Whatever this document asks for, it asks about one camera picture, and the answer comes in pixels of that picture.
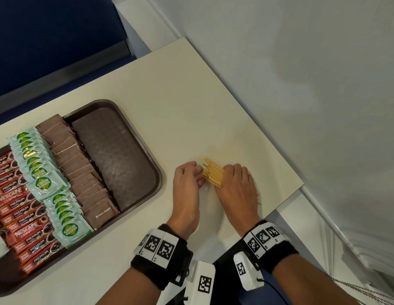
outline brown plastic tray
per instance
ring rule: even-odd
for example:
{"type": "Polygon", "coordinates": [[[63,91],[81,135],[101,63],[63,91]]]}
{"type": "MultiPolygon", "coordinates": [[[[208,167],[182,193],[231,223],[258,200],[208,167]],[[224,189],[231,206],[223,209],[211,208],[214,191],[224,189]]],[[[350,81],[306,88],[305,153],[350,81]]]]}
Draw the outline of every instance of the brown plastic tray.
{"type": "MultiPolygon", "coordinates": [[[[17,291],[107,229],[154,196],[162,185],[159,167],[114,102],[96,100],[64,118],[75,129],[121,213],[81,242],[59,251],[27,276],[18,269],[15,251],[9,251],[0,259],[0,297],[17,291]]],[[[9,146],[1,148],[0,157],[9,151],[9,146]]]]}

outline brown sugar packet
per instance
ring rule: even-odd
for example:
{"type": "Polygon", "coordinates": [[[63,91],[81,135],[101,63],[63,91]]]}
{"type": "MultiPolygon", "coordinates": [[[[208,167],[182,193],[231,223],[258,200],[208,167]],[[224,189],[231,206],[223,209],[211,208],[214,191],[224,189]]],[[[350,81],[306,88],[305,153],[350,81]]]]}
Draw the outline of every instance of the brown sugar packet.
{"type": "Polygon", "coordinates": [[[79,162],[75,162],[75,163],[72,162],[71,165],[67,165],[68,168],[66,168],[63,173],[65,175],[68,175],[68,174],[71,174],[71,173],[77,171],[78,169],[81,169],[81,168],[83,168],[83,167],[85,167],[87,165],[90,165],[90,164],[91,163],[90,163],[90,161],[87,158],[82,159],[79,162]]]}
{"type": "Polygon", "coordinates": [[[104,198],[109,198],[108,190],[106,188],[84,198],[77,199],[77,201],[82,205],[81,209],[83,212],[87,211],[92,206],[96,205],[98,202],[104,198]]]}
{"type": "Polygon", "coordinates": [[[68,126],[66,121],[62,118],[61,115],[56,114],[52,117],[49,117],[47,120],[43,121],[39,125],[37,125],[37,130],[39,133],[44,133],[45,131],[49,130],[53,126],[55,126],[57,123],[62,122],[65,126],[68,126]]]}
{"type": "Polygon", "coordinates": [[[71,127],[64,125],[62,122],[57,123],[55,126],[52,128],[48,129],[44,133],[42,133],[42,136],[47,140],[47,142],[51,145],[55,143],[55,138],[59,136],[62,133],[70,132],[71,134],[74,135],[74,132],[72,131],[71,127]]]}
{"type": "Polygon", "coordinates": [[[58,154],[61,151],[67,149],[69,146],[72,146],[74,144],[78,144],[79,146],[81,145],[81,142],[79,142],[76,137],[74,136],[68,136],[68,138],[60,143],[56,142],[53,143],[50,146],[50,149],[53,151],[54,154],[58,154]]]}
{"type": "Polygon", "coordinates": [[[72,158],[70,158],[68,161],[66,161],[64,164],[60,166],[62,170],[67,170],[73,165],[77,164],[78,162],[82,161],[83,159],[88,159],[89,162],[91,160],[84,154],[84,153],[78,153],[74,155],[72,158]]]}
{"type": "Polygon", "coordinates": [[[88,188],[86,191],[84,191],[81,195],[77,197],[77,199],[82,199],[84,197],[87,197],[89,195],[98,193],[99,191],[103,190],[104,187],[100,183],[96,183],[90,188],[88,188]]]}
{"type": "Polygon", "coordinates": [[[62,166],[63,164],[67,163],[68,160],[72,159],[75,155],[79,153],[83,153],[83,150],[77,144],[75,144],[55,155],[54,159],[59,166],[62,166]]]}
{"type": "Polygon", "coordinates": [[[94,176],[100,181],[102,182],[101,178],[99,177],[99,175],[95,172],[94,167],[92,164],[88,164],[87,166],[84,166],[83,168],[80,168],[76,171],[74,171],[73,173],[70,174],[64,174],[67,179],[69,179],[70,181],[72,181],[73,179],[79,177],[82,174],[85,174],[87,172],[92,172],[94,171],[94,176]]]}
{"type": "Polygon", "coordinates": [[[70,190],[76,195],[79,196],[82,193],[84,193],[87,189],[91,188],[91,186],[95,185],[95,184],[99,184],[101,187],[102,185],[100,184],[100,182],[90,173],[90,175],[92,176],[92,179],[88,182],[86,182],[85,184],[74,184],[70,187],[70,190]]]}
{"type": "Polygon", "coordinates": [[[71,180],[70,185],[75,186],[75,185],[85,184],[94,178],[98,180],[98,178],[95,176],[95,174],[93,174],[93,172],[88,172],[88,173],[83,174],[82,176],[79,176],[79,177],[71,180]]]}
{"type": "Polygon", "coordinates": [[[105,198],[89,208],[84,213],[84,217],[95,230],[100,228],[108,220],[117,216],[118,214],[119,211],[114,206],[112,201],[109,198],[105,198]]]}

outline bundle of wooden sticks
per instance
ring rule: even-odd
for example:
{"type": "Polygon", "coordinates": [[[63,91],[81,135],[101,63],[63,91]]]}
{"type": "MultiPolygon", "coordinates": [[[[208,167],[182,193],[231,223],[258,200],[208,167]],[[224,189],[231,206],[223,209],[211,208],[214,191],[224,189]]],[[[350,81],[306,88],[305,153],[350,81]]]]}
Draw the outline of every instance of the bundle of wooden sticks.
{"type": "Polygon", "coordinates": [[[206,163],[203,164],[203,166],[205,166],[206,169],[203,171],[203,177],[214,186],[221,187],[224,169],[208,158],[204,160],[206,163]]]}

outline black cable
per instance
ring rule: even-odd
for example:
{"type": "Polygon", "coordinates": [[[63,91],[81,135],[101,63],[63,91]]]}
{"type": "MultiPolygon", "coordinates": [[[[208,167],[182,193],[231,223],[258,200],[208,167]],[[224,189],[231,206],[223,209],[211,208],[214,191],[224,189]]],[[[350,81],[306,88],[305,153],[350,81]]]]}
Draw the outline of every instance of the black cable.
{"type": "Polygon", "coordinates": [[[257,281],[262,281],[262,282],[267,283],[269,286],[272,287],[273,290],[276,291],[276,293],[280,296],[280,298],[283,300],[283,302],[284,302],[286,305],[290,305],[290,304],[285,300],[285,298],[280,294],[280,292],[279,292],[270,282],[268,282],[268,281],[266,281],[266,280],[264,280],[264,279],[262,279],[262,278],[257,278],[256,280],[257,280],[257,281]]]}

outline white table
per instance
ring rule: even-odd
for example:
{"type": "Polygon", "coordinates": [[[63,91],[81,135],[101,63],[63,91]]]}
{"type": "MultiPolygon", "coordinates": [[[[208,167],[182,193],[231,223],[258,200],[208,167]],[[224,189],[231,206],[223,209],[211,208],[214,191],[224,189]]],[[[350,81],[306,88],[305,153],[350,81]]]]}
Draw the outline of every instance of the white table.
{"type": "MultiPolygon", "coordinates": [[[[180,39],[0,126],[6,137],[98,98],[118,104],[163,173],[161,190],[129,215],[88,241],[1,304],[92,305],[125,272],[146,232],[172,209],[174,169],[209,156],[218,164],[240,162],[254,176],[264,217],[303,182],[185,39],[180,39]]],[[[212,186],[200,191],[201,220],[189,239],[196,259],[215,261],[239,240],[212,186]]],[[[169,285],[160,304],[179,287],[169,285]]]]}

